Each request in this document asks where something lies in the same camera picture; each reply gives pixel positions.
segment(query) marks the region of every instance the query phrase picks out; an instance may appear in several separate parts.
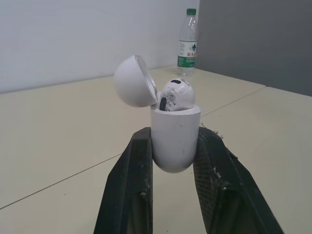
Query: gray partition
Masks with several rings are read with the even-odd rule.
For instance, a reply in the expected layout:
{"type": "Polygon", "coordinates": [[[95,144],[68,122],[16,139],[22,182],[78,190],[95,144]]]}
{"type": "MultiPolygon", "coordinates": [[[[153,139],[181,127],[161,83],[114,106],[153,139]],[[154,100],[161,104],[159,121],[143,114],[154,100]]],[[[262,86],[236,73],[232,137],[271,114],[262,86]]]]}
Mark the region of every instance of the gray partition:
{"type": "Polygon", "coordinates": [[[201,0],[196,67],[312,96],[312,0],[201,0]]]}

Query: table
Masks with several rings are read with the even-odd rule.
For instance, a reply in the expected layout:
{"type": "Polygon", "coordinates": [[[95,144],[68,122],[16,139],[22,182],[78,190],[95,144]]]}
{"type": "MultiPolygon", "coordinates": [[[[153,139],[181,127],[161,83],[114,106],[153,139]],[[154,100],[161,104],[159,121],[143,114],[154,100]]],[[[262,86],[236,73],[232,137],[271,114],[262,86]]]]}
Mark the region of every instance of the table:
{"type": "MultiPolygon", "coordinates": [[[[151,71],[159,90],[176,78],[174,71],[174,66],[151,71]]],[[[311,97],[272,89],[271,101],[262,105],[258,96],[270,88],[197,69],[191,84],[202,109],[202,122],[224,135],[227,147],[253,174],[282,228],[287,232],[293,226],[297,231],[309,230],[308,221],[300,219],[302,215],[294,213],[297,215],[294,220],[284,218],[284,213],[290,213],[296,203],[291,196],[284,199],[284,195],[272,189],[284,181],[286,171],[270,165],[282,157],[280,153],[291,158],[294,152],[308,163],[309,148],[302,150],[298,137],[305,128],[305,142],[312,139],[309,126],[303,125],[312,116],[307,111],[311,97]],[[259,104],[247,105],[248,110],[244,104],[235,108],[251,97],[259,104]],[[292,105],[280,104],[284,98],[292,105]],[[241,125],[246,112],[251,119],[263,112],[268,117],[263,121],[260,115],[258,128],[248,129],[241,125]],[[270,128],[282,126],[277,118],[289,113],[292,117],[284,117],[285,124],[294,126],[300,120],[302,128],[293,127],[292,138],[287,139],[280,136],[286,130],[275,131],[271,141],[267,141],[270,128]],[[243,128],[242,134],[233,136],[239,126],[243,128]],[[245,147],[246,139],[250,147],[245,147]],[[280,151],[282,140],[293,151],[280,151]],[[272,162],[261,161],[259,157],[263,158],[264,152],[261,149],[273,141],[280,144],[271,144],[265,151],[272,162]],[[271,170],[264,177],[253,164],[256,160],[271,170]],[[275,175],[269,185],[265,183],[267,175],[275,175]],[[275,204],[279,195],[280,205],[275,204]]],[[[132,134],[150,126],[149,108],[131,108],[119,101],[112,77],[0,95],[0,107],[0,233],[93,233],[105,179],[132,134]]],[[[295,167],[293,174],[299,169],[302,175],[309,173],[305,165],[295,167]]],[[[192,173],[191,167],[180,174],[168,174],[154,167],[154,233],[205,233],[192,173]]],[[[285,185],[277,188],[288,192],[290,188],[285,185]]],[[[292,188],[302,189],[296,201],[307,200],[311,195],[309,188],[303,188],[303,184],[296,186],[292,188]]],[[[307,205],[294,209],[298,212],[301,208],[310,210],[307,205]]]]}

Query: bottle label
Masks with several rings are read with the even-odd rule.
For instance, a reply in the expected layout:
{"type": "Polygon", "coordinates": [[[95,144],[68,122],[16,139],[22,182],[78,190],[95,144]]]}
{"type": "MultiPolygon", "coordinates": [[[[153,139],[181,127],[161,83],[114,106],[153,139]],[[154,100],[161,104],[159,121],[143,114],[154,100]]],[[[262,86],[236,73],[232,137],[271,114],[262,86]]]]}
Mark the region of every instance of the bottle label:
{"type": "Polygon", "coordinates": [[[194,67],[197,41],[180,41],[177,65],[179,67],[194,67]]]}

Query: wireless earbud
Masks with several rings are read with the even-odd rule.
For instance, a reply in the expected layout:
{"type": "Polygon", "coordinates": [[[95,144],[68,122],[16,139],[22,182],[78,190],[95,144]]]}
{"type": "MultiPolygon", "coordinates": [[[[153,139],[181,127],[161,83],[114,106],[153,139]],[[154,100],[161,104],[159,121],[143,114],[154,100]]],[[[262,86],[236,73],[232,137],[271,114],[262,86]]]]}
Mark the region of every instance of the wireless earbud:
{"type": "Polygon", "coordinates": [[[161,111],[188,110],[194,104],[195,92],[185,79],[173,79],[161,91],[159,103],[159,109],[161,111]]]}

